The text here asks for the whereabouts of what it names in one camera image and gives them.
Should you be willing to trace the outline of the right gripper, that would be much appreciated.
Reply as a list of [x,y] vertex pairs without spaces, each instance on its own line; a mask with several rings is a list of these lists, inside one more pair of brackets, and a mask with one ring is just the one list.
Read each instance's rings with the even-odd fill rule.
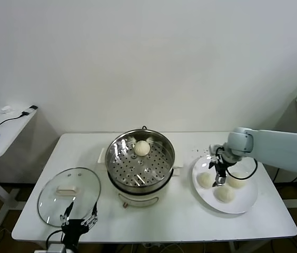
[[215,170],[217,175],[215,176],[215,181],[213,182],[212,187],[225,185],[226,179],[227,179],[226,171],[228,167],[229,167],[228,162],[226,162],[225,160],[216,158]]

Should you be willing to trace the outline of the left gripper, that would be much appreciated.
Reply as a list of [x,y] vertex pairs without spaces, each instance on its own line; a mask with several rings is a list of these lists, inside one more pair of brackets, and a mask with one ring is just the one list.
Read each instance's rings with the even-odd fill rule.
[[81,235],[88,232],[88,228],[92,228],[98,221],[97,202],[95,203],[90,216],[83,219],[70,219],[70,213],[73,209],[74,202],[65,209],[64,213],[60,215],[62,232],[64,233],[63,244],[66,249],[77,249],[77,245]]

